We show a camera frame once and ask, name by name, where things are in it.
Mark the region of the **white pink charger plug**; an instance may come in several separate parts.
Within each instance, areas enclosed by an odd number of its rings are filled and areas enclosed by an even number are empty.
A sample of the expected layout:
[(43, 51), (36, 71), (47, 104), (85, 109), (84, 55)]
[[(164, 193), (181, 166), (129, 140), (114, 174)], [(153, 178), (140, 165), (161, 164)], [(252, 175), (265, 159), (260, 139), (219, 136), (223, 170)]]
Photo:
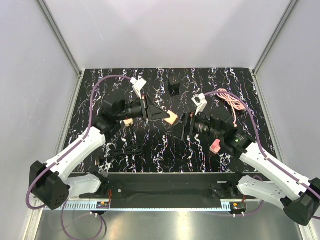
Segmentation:
[(165, 122), (167, 122), (168, 124), (173, 125), (176, 122), (176, 120), (178, 119), (178, 116), (174, 112), (172, 112), (171, 110), (168, 110), (167, 113), (168, 113), (169, 117), (164, 118), (163, 120)]

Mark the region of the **white red-socket power strip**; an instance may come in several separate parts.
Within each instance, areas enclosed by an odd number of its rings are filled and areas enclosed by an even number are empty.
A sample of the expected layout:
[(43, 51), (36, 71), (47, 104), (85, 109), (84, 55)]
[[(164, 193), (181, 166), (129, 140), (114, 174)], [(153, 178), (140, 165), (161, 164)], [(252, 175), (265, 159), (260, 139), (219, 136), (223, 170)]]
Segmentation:
[(126, 128), (129, 128), (134, 125), (134, 120), (132, 118), (123, 120), (123, 123)]

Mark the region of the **black cube socket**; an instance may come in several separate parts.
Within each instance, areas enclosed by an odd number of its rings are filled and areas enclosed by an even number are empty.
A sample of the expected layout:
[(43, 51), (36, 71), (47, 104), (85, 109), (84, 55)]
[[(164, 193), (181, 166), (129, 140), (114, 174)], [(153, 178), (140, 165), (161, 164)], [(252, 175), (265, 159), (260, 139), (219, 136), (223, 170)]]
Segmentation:
[(180, 93), (181, 81), (178, 76), (168, 78), (168, 91), (171, 96), (177, 96)]

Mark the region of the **pink power strip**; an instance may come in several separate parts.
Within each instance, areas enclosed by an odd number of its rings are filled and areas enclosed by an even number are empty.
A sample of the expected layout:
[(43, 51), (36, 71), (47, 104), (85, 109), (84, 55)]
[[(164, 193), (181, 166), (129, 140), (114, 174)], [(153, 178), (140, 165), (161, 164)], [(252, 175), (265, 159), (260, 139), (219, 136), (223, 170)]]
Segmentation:
[(216, 139), (210, 146), (209, 150), (214, 154), (218, 154), (221, 150), (220, 142), (221, 141), (219, 139)]

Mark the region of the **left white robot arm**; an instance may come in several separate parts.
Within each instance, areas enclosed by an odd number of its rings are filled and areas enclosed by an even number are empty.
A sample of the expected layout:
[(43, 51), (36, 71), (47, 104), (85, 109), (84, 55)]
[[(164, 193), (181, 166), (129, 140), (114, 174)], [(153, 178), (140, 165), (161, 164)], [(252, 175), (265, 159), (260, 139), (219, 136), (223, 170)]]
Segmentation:
[(88, 128), (61, 153), (45, 163), (34, 162), (29, 172), (29, 188), (26, 204), (30, 209), (30, 195), (33, 194), (51, 210), (62, 206), (69, 198), (93, 194), (103, 198), (108, 193), (107, 177), (100, 173), (88, 173), (71, 177), (71, 173), (95, 150), (111, 140), (121, 129), (121, 122), (135, 118), (157, 121), (170, 115), (156, 106), (147, 95), (131, 102), (124, 99), (113, 103), (104, 100), (98, 115)]

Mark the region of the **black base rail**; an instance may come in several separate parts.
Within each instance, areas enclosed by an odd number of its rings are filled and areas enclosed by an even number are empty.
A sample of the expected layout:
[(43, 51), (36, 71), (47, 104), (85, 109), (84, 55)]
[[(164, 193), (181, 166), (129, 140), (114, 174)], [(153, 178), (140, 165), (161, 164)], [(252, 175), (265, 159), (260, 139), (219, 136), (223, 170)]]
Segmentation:
[(213, 209), (242, 200), (238, 173), (111, 173), (112, 209)]

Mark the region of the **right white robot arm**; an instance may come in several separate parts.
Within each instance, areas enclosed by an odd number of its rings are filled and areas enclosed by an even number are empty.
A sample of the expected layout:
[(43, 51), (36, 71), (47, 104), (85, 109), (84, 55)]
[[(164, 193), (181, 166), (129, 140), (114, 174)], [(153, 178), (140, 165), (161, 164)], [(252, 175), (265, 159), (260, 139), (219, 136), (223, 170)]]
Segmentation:
[(224, 151), (246, 163), (268, 178), (258, 181), (246, 174), (227, 185), (228, 195), (239, 198), (252, 196), (277, 206), (295, 223), (307, 226), (315, 219), (320, 207), (320, 180), (309, 179), (292, 170), (268, 153), (259, 140), (235, 127), (233, 117), (218, 109), (210, 116), (202, 112), (185, 113), (167, 133), (178, 139), (194, 135), (213, 139), (210, 150), (217, 154)]

